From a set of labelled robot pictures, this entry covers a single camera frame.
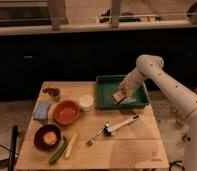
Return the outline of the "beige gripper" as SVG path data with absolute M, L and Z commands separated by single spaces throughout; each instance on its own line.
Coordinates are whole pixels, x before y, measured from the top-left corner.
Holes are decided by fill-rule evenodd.
M 128 98 L 131 97 L 135 91 L 137 90 L 137 87 L 135 85 L 135 82 L 131 79 L 129 75 L 125 76 L 123 81 L 120 83 L 119 90 L 122 92 L 122 94 Z

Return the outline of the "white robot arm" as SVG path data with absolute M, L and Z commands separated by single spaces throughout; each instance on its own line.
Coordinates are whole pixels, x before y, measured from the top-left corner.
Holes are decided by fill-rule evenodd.
M 183 163 L 185 171 L 197 171 L 197 94 L 165 73 L 163 66 L 164 60 L 160 56 L 140 55 L 136 67 L 120 83 L 120 90 L 125 96 L 131 96 L 146 79 L 151 79 L 159 87 L 189 125 Z

